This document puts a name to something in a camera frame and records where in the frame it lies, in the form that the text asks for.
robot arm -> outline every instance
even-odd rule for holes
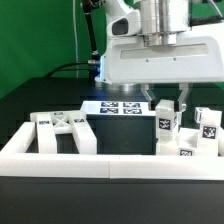
[[[179,83],[183,101],[188,83],[224,81],[224,23],[191,27],[190,0],[135,0],[138,9],[123,0],[94,2],[107,18],[97,86],[140,84],[150,100],[148,84]]]
[[[140,11],[134,10],[123,0],[103,1],[107,19],[107,36],[133,36],[141,31]]]

